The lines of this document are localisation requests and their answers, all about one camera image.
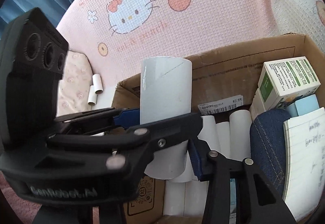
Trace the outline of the small white tube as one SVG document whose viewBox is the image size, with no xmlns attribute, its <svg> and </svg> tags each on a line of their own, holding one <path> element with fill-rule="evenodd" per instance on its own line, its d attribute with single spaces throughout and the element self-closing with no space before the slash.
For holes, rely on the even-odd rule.
<svg viewBox="0 0 325 224">
<path fill-rule="evenodd" d="M 100 74 L 93 75 L 93 86 L 95 94 L 99 95 L 104 92 Z"/>
<path fill-rule="evenodd" d="M 89 89 L 89 95 L 88 95 L 88 105 L 95 106 L 97 103 L 97 98 L 98 98 L 98 96 L 95 92 L 95 88 L 93 85 L 91 85 L 90 89 Z"/>
</svg>

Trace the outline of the white lined notebook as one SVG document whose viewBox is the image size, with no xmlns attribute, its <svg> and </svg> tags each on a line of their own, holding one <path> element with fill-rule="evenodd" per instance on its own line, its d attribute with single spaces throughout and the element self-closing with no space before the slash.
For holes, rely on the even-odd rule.
<svg viewBox="0 0 325 224">
<path fill-rule="evenodd" d="M 324 108 L 285 121 L 284 138 L 283 200 L 300 221 L 315 210 L 324 189 Z"/>
</svg>

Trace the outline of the blue denim pouch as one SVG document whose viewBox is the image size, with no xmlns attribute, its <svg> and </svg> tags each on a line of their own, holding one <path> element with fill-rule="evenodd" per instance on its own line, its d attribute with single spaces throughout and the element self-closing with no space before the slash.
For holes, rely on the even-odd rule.
<svg viewBox="0 0 325 224">
<path fill-rule="evenodd" d="M 274 108 L 258 115 L 249 130 L 251 158 L 280 195 L 286 175 L 284 122 L 290 118 L 287 111 Z"/>
</svg>

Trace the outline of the cream patterned pillow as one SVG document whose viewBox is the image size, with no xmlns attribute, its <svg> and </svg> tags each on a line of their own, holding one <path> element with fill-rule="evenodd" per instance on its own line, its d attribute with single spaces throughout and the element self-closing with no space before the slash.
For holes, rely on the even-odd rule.
<svg viewBox="0 0 325 224">
<path fill-rule="evenodd" d="M 91 110 L 88 105 L 93 71 L 83 53 L 68 52 L 63 78 L 58 85 L 57 116 Z"/>
</svg>

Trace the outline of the white tube in box middle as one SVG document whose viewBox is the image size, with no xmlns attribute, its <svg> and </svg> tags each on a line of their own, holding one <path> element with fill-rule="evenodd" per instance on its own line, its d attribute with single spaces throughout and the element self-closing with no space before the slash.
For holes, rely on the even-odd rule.
<svg viewBox="0 0 325 224">
<path fill-rule="evenodd" d="M 230 123 L 221 122 L 216 124 L 217 135 L 220 143 L 220 152 L 230 158 Z"/>
</svg>

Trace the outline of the white tube in box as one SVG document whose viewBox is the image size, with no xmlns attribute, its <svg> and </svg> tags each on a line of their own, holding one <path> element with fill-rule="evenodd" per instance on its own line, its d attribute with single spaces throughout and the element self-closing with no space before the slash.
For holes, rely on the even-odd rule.
<svg viewBox="0 0 325 224">
<path fill-rule="evenodd" d="M 203 128 L 200 131 L 198 138 L 207 142 L 211 150 L 220 152 L 221 147 L 214 116 L 202 116 L 201 118 L 203 121 Z"/>
<path fill-rule="evenodd" d="M 220 143 L 220 152 L 230 158 L 230 123 L 221 122 L 216 124 L 217 135 Z"/>
<path fill-rule="evenodd" d="M 248 110 L 238 110 L 230 117 L 230 157 L 242 161 L 251 157 L 249 129 L 252 124 Z"/>
</svg>

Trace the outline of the white tube in box right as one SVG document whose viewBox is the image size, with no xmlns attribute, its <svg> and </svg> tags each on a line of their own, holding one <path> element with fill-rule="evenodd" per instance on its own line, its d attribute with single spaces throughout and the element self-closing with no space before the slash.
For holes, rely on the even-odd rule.
<svg viewBox="0 0 325 224">
<path fill-rule="evenodd" d="M 238 110 L 230 117 L 230 157 L 242 161 L 251 157 L 249 129 L 252 124 L 248 110 Z"/>
</svg>

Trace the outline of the brown cardboard box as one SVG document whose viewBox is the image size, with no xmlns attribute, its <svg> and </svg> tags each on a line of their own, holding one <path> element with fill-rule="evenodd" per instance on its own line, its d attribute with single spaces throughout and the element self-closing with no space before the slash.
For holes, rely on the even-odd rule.
<svg viewBox="0 0 325 224">
<path fill-rule="evenodd" d="M 198 105 L 241 95 L 252 103 L 264 62 L 305 56 L 320 79 L 316 96 L 324 106 L 324 52 L 309 36 L 285 34 L 239 42 L 190 56 L 192 62 L 192 109 Z"/>
</svg>

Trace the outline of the pink white Hello Kitty blanket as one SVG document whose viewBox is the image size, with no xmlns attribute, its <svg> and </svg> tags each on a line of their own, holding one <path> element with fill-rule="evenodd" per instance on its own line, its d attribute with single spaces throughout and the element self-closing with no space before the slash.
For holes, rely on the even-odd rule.
<svg viewBox="0 0 325 224">
<path fill-rule="evenodd" d="M 153 56 L 187 57 L 287 33 L 324 48 L 322 0 L 74 0 L 57 26 L 104 86 Z"/>
</svg>

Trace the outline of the light blue box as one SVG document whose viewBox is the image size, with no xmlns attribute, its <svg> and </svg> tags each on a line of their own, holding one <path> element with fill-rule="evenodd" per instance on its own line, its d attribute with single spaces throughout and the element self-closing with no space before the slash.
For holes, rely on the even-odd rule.
<svg viewBox="0 0 325 224">
<path fill-rule="evenodd" d="M 285 110 L 291 117 L 303 116 L 319 109 L 318 100 L 315 94 L 296 100 L 290 104 Z"/>
</svg>

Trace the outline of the green white carton box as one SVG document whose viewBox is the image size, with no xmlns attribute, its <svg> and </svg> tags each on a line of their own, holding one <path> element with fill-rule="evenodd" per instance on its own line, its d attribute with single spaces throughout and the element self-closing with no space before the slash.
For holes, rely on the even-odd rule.
<svg viewBox="0 0 325 224">
<path fill-rule="evenodd" d="M 249 109 L 252 119 L 273 108 L 285 109 L 310 96 L 321 85 L 305 56 L 263 63 L 258 87 Z"/>
</svg>

